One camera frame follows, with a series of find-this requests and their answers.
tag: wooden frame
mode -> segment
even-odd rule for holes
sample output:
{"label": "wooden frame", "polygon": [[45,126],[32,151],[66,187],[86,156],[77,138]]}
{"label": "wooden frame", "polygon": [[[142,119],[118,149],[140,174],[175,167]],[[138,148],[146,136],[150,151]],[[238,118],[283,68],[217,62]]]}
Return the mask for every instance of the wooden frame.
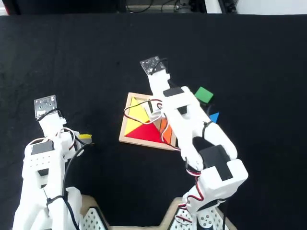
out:
{"label": "wooden frame", "polygon": [[[127,97],[127,102],[126,102],[126,107],[130,106],[132,97],[137,99],[138,101],[145,101],[149,99],[149,95],[145,94],[139,94],[139,93],[133,93],[129,92],[128,97]],[[126,129],[126,124],[127,124],[128,118],[123,116],[123,121],[121,124],[121,129],[120,129],[120,135],[119,135],[119,141],[124,142],[124,143],[129,143],[129,144],[135,144],[135,145],[142,145],[142,146],[147,146],[147,147],[153,147],[153,148],[158,148],[158,149],[163,149],[163,150],[174,150],[171,146],[163,143],[158,143],[154,141],[149,141],[149,140],[141,140],[141,139],[135,139],[135,138],[129,138],[125,137],[125,129]],[[156,126],[159,126],[160,120],[155,123]],[[176,136],[174,133],[172,133],[171,137],[171,145],[176,144]]]}

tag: green block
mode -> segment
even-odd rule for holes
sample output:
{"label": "green block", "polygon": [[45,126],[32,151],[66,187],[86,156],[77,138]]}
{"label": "green block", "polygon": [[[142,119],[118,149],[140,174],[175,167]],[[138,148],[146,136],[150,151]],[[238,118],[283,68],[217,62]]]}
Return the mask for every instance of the green block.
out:
{"label": "green block", "polygon": [[201,100],[202,102],[208,103],[213,97],[213,93],[211,93],[210,91],[206,90],[203,87],[200,87],[195,93],[195,97]]}

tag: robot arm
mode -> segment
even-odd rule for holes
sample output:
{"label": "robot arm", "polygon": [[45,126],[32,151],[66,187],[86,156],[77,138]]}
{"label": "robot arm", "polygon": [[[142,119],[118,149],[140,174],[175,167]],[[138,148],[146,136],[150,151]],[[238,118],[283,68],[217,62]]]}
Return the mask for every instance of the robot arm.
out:
{"label": "robot arm", "polygon": [[[196,215],[199,209],[217,206],[233,195],[248,177],[242,161],[237,159],[235,146],[210,121],[188,87],[170,87],[170,76],[159,57],[141,61],[141,66],[148,76],[152,98],[162,101],[162,110],[153,111],[149,117],[160,112],[167,118],[178,139],[182,159],[199,172],[196,185],[183,196],[180,207]],[[214,146],[196,149],[194,138],[205,139]]]}
{"label": "robot arm", "polygon": [[[13,230],[76,229],[62,198],[47,205],[49,198],[62,195],[65,162],[81,148],[81,144],[75,142],[75,136],[79,132],[63,127],[66,120],[59,115],[56,108],[54,95],[35,100],[35,115],[45,138],[31,141],[24,150],[24,181]],[[66,191],[67,201],[78,223],[82,219],[81,193],[75,187],[69,187]]]}

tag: black table surface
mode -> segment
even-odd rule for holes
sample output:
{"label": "black table surface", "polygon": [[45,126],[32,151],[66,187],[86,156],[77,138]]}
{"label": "black table surface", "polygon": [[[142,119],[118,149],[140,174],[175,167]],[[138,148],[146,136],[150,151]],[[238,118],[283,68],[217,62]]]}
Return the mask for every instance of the black table surface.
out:
{"label": "black table surface", "polygon": [[229,201],[238,229],[302,229],[306,202],[307,16],[88,14],[0,17],[0,225],[12,226],[24,148],[43,136],[33,100],[56,94],[96,149],[68,185],[111,225],[159,225],[193,186],[175,151],[118,141],[127,93],[150,94],[139,61],[168,58],[172,80],[214,93],[218,124],[249,178]]}

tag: perforated plate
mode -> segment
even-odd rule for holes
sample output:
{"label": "perforated plate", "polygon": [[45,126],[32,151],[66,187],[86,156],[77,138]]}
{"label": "perforated plate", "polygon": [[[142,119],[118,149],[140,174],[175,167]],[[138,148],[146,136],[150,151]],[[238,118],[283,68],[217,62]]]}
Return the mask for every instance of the perforated plate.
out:
{"label": "perforated plate", "polygon": [[35,171],[48,169],[50,165],[50,156],[53,151],[42,152],[39,154],[31,155],[28,162],[28,167]]}
{"label": "perforated plate", "polygon": [[197,213],[197,219],[203,228],[210,228],[213,226],[214,230],[223,229],[223,217],[216,211],[214,207],[207,208]]}
{"label": "perforated plate", "polygon": [[82,230],[107,230],[95,207],[91,207],[83,218]]}
{"label": "perforated plate", "polygon": [[178,209],[177,213],[174,216],[173,222],[170,225],[170,230],[192,230],[192,224],[180,218],[176,218],[176,216],[181,216],[192,221],[192,217],[188,211]]}
{"label": "perforated plate", "polygon": [[[191,215],[182,209],[178,209],[175,216],[182,216],[184,218],[192,220]],[[197,213],[197,219],[199,226],[197,230],[222,230],[223,229],[223,217],[219,215],[214,207],[207,208]],[[187,223],[179,218],[174,217],[169,230],[196,230],[192,228],[192,224]]]}

